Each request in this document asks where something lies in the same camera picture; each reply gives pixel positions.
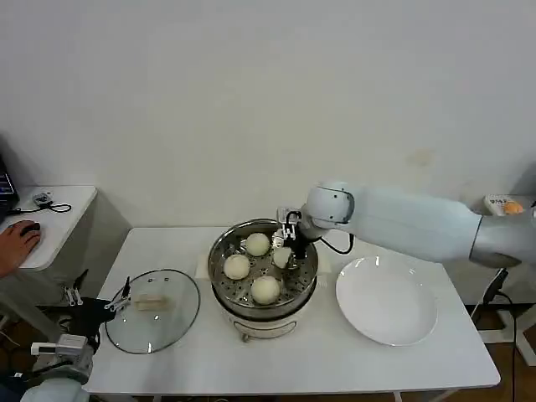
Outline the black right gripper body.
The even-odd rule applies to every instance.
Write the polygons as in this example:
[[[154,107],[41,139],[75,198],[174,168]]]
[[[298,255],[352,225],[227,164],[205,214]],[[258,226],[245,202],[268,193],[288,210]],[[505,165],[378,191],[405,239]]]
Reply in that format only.
[[[295,238],[291,240],[291,249],[296,259],[303,260],[306,258],[307,247],[310,243],[310,239],[307,238],[301,231],[296,232]]]

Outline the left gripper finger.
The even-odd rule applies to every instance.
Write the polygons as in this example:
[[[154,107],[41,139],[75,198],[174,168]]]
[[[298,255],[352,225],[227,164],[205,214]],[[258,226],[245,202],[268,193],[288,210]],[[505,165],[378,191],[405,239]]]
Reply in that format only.
[[[120,297],[115,301],[110,301],[108,304],[104,306],[104,308],[109,311],[120,311],[124,306],[126,306],[130,302],[131,300],[130,291],[131,291],[130,277],[128,276],[126,278],[125,285],[122,287],[121,293],[119,294]]]
[[[80,289],[87,277],[89,270],[84,270],[72,283],[71,286],[65,286],[63,288],[65,300],[70,307],[82,306],[84,304],[80,295]]]

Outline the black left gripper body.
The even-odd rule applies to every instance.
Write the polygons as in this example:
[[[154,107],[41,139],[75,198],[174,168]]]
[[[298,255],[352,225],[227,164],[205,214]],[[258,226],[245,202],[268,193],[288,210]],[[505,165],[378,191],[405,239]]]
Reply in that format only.
[[[82,305],[67,308],[67,314],[70,316],[68,333],[94,338],[103,323],[115,318],[115,313],[106,308],[109,303],[107,300],[83,297],[82,302]]]

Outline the person's hand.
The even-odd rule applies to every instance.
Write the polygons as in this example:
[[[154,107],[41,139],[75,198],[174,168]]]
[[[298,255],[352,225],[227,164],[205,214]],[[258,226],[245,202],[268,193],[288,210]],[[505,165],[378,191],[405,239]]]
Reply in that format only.
[[[21,220],[9,225],[1,233],[1,277],[10,276],[27,259],[41,239],[40,224]]]

